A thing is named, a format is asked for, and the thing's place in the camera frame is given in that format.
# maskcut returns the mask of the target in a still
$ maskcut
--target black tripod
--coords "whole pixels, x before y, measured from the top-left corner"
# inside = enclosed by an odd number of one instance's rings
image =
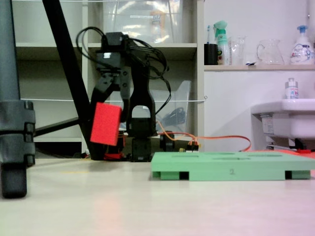
[[[36,130],[36,136],[80,125],[92,159],[104,147],[90,142],[93,115],[59,0],[43,0],[78,118]],[[20,100],[11,0],[0,1],[0,163],[5,198],[27,193],[26,168],[35,164],[35,114],[30,101]]]

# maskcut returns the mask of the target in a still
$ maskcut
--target black cup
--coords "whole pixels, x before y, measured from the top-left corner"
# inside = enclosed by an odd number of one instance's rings
[[[205,44],[205,65],[217,65],[218,64],[218,46],[217,44]]]

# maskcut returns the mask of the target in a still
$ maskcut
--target toothbrush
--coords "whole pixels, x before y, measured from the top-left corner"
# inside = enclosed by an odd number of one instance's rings
[[[208,31],[207,44],[209,44],[210,43],[210,26],[208,26],[207,31]]]

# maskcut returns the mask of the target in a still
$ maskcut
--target transparent box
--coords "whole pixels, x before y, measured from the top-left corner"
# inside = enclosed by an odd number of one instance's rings
[[[184,43],[184,0],[104,2],[104,32],[123,32],[147,43]]]
[[[156,115],[156,120],[160,121],[166,130],[173,132],[187,131],[188,99],[191,81],[183,81],[177,91],[172,91],[172,98],[168,104]],[[151,89],[150,93],[155,101],[156,111],[164,104],[169,96],[168,91]],[[124,106],[121,101],[120,92],[113,92],[110,96],[110,104]],[[150,111],[145,106],[136,106],[132,111],[133,118],[149,118]],[[121,123],[121,130],[126,130],[126,123]],[[162,132],[157,124],[157,131]]]

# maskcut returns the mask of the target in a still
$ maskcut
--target green foam board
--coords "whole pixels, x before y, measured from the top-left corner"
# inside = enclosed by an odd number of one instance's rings
[[[310,179],[315,159],[281,152],[156,152],[151,170],[161,180]]]

